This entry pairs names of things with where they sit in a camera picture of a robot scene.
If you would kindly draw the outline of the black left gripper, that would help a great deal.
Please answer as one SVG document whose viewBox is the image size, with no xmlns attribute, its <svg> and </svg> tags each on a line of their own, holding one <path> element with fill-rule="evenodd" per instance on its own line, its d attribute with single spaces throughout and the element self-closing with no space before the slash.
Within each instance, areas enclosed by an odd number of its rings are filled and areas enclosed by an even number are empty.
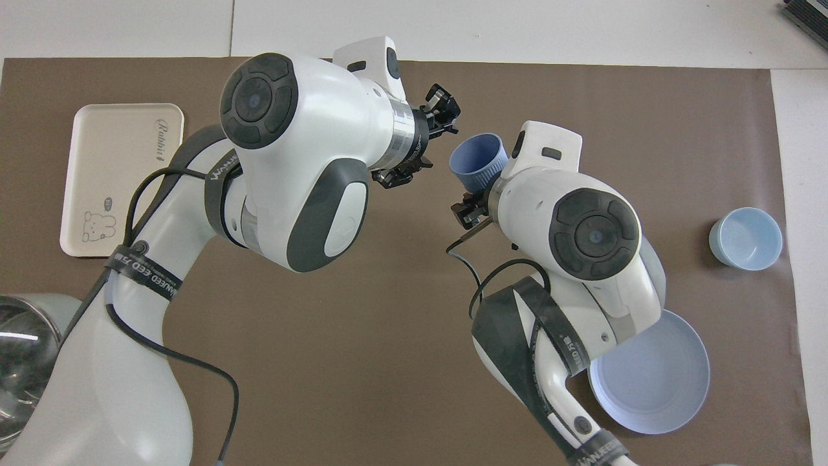
<svg viewBox="0 0 828 466">
<path fill-rule="evenodd" d="M 385 189 L 397 188 L 412 181 L 416 172 L 423 168 L 432 168 L 433 163 L 425 157 L 431 137 L 443 133 L 458 134 L 455 128 L 461 114 L 455 98 L 441 85 L 435 83 L 426 95 L 426 104 L 412 108 L 415 121 L 414 138 L 410 147 L 410 161 L 387 170 L 373 170 L 372 178 Z M 464 230 L 472 230 L 478 225 L 493 220 L 488 207 L 488 194 L 485 191 L 465 192 L 462 201 L 452 205 L 452 213 Z"/>
</svg>

